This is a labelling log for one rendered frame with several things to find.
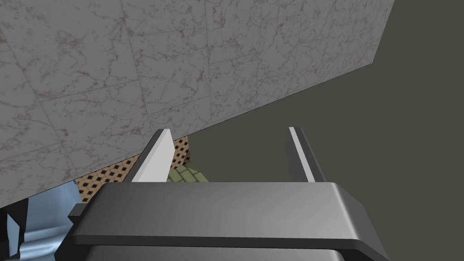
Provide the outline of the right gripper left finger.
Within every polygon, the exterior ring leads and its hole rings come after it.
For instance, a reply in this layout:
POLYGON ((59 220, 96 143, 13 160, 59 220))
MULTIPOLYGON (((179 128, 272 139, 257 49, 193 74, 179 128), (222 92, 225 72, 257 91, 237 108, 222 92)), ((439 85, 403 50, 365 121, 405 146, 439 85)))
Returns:
POLYGON ((158 129, 130 169, 125 182, 166 182, 174 152, 170 129, 158 129))

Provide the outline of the pale blue rounded fixture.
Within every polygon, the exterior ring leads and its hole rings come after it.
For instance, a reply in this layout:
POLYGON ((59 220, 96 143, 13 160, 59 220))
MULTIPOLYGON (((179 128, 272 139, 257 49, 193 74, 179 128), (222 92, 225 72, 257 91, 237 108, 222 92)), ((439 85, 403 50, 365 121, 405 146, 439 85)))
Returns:
POLYGON ((72 227, 68 215, 81 202, 70 181, 0 208, 0 261, 55 261, 72 227))

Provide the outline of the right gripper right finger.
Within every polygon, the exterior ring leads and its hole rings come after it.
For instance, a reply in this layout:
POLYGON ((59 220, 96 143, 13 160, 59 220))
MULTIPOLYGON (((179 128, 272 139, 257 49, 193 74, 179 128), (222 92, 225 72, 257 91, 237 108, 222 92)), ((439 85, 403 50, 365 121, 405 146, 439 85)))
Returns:
POLYGON ((326 177, 300 127, 288 128, 285 150, 292 182, 326 182, 326 177))

